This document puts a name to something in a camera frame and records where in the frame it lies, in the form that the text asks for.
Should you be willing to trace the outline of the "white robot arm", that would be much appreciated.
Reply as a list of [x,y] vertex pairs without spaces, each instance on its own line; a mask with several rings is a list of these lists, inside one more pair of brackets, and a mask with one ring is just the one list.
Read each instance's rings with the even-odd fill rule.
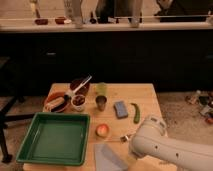
[[129,142],[137,158],[150,155],[190,171],[213,171],[213,145],[191,143],[165,135],[162,117],[147,116]]

